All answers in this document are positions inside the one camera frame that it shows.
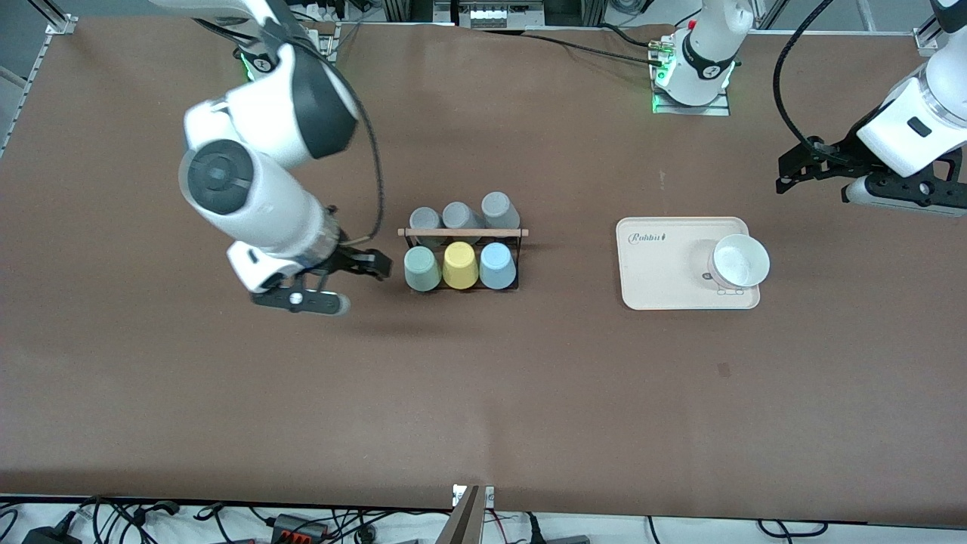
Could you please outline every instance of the white tray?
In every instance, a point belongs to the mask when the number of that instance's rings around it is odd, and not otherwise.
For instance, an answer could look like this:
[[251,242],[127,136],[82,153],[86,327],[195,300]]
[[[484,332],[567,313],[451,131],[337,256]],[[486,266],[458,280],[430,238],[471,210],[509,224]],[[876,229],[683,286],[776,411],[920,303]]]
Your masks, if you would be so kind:
[[621,296],[633,310],[750,310],[759,287],[727,289],[708,274],[719,239],[748,234],[736,217],[626,217],[618,222]]

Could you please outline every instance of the brown table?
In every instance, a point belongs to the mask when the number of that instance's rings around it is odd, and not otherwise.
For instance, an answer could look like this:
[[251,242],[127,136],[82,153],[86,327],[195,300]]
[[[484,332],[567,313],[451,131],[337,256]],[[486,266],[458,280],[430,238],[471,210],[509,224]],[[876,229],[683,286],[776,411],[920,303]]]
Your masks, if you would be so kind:
[[[645,29],[656,36],[664,27]],[[555,36],[644,54],[603,32]],[[372,115],[388,214],[503,190],[531,238],[515,293],[336,277],[343,319],[258,308],[182,200],[186,108],[240,83],[183,19],[54,40],[0,163],[0,486],[445,507],[967,523],[967,236],[957,221],[774,190],[794,142],[780,36],[753,36],[733,115],[654,115],[641,66],[435,26],[340,58]],[[785,89],[839,138],[921,59],[909,38],[806,37]],[[295,170],[369,227],[366,139]],[[750,312],[633,312],[614,227],[737,216],[774,271]]]

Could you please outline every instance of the yellow cup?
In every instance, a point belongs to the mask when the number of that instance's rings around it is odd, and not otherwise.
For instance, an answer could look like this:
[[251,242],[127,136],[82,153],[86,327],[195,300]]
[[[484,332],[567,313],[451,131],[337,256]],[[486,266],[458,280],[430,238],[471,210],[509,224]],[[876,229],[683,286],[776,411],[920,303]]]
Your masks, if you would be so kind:
[[477,282],[477,254],[466,242],[454,242],[443,254],[443,281],[454,289],[466,289]]

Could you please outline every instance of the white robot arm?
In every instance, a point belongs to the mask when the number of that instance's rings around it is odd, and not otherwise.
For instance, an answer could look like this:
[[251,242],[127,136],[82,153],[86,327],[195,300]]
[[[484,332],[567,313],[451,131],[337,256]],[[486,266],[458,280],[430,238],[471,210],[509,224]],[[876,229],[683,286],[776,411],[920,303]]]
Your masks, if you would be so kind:
[[687,106],[710,103],[728,84],[752,22],[748,0],[702,0],[693,23],[661,39],[674,47],[671,62],[658,71],[655,85]]
[[[259,36],[249,45],[263,48],[259,54],[272,64],[266,75],[185,114],[189,149],[179,170],[185,199],[236,240],[228,260],[253,302],[344,314],[348,299],[323,291],[326,278],[346,270],[382,280],[392,262],[375,250],[350,247],[335,208],[320,204],[286,170],[345,149],[361,116],[374,143],[362,104],[279,0],[152,1],[205,17],[203,26],[220,35],[226,21],[236,28],[254,25]],[[381,187],[375,148],[374,159]],[[319,276],[315,288],[306,287],[307,273]],[[283,285],[292,277],[291,286]]]
[[[778,193],[810,179],[854,177],[843,188],[844,202],[967,214],[967,186],[958,183],[961,147],[967,143],[967,0],[930,2],[950,35],[947,44],[898,83],[843,140],[827,145],[813,136],[807,138],[809,146],[799,145],[779,158]],[[777,104],[788,121],[778,94]],[[941,169],[946,173],[938,175],[934,163],[945,164]]]

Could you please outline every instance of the red wire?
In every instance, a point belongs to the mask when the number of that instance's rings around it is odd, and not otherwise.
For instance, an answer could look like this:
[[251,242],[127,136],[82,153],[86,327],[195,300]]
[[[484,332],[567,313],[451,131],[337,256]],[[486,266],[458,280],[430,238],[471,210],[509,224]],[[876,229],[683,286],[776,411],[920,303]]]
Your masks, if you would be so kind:
[[497,522],[497,528],[500,530],[501,536],[504,537],[504,544],[511,544],[507,539],[507,534],[504,532],[504,524],[500,523],[500,517],[497,516],[497,512],[493,508],[490,509],[490,515],[493,516],[493,521]]

